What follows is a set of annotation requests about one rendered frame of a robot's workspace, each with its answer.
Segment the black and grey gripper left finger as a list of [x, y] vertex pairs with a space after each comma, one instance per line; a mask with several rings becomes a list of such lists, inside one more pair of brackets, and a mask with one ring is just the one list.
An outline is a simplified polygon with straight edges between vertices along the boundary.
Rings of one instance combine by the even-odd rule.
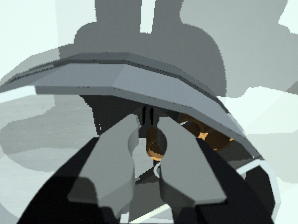
[[[91, 224], [100, 207], [111, 207], [120, 223], [134, 196], [132, 152], [145, 124], [141, 105], [98, 137], [93, 137], [38, 190], [17, 224]], [[138, 126], [138, 129], [137, 129]]]

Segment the bronze bushing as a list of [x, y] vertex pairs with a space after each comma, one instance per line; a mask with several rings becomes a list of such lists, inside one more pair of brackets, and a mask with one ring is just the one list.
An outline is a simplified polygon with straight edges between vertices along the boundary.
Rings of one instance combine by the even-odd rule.
[[147, 130], [146, 135], [146, 152], [147, 155], [157, 161], [160, 161], [163, 157], [161, 149], [156, 144], [157, 130], [152, 126]]
[[188, 114], [182, 113], [182, 118], [179, 121], [179, 124], [183, 122], [192, 122], [189, 126], [184, 128], [192, 133], [194, 136], [196, 136], [197, 138], [201, 138], [203, 136], [204, 127], [201, 121]]
[[[204, 124], [204, 133], [201, 137], [208, 145], [210, 145], [216, 152], [224, 150], [225, 148], [229, 147], [230, 144], [233, 142], [233, 139], [224, 135], [223, 133], [219, 131], [215, 131], [213, 133], [210, 133], [211, 131], [215, 130], [214, 128]], [[208, 134], [210, 133], [210, 134]], [[207, 135], [208, 134], [208, 135]]]

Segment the grey metal bushing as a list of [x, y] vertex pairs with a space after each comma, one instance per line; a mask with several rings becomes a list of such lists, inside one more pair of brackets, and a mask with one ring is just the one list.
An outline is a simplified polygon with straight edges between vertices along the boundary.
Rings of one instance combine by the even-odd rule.
[[[158, 167], [158, 168], [157, 168]], [[153, 159], [153, 171], [154, 174], [159, 178], [159, 173], [160, 173], [160, 161], [154, 160]]]
[[[148, 124], [151, 125], [150, 109], [153, 105], [145, 104], [145, 106], [146, 106], [146, 108], [145, 108], [145, 118], [146, 118]], [[173, 111], [173, 110], [169, 110], [168, 112], [165, 112], [165, 114], [167, 114], [169, 117], [171, 117], [177, 123], [179, 123], [179, 121], [182, 118], [182, 113], [181, 112], [177, 112], [177, 111]], [[153, 125], [151, 125], [151, 126], [153, 128], [155, 128]]]

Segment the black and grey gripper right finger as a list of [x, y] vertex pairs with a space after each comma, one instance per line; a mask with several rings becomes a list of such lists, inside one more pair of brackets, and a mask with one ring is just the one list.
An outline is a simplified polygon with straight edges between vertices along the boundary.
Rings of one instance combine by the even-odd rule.
[[160, 197], [173, 223], [183, 207], [192, 207], [198, 224], [275, 224], [251, 186], [202, 138], [156, 106], [150, 116], [163, 153]]

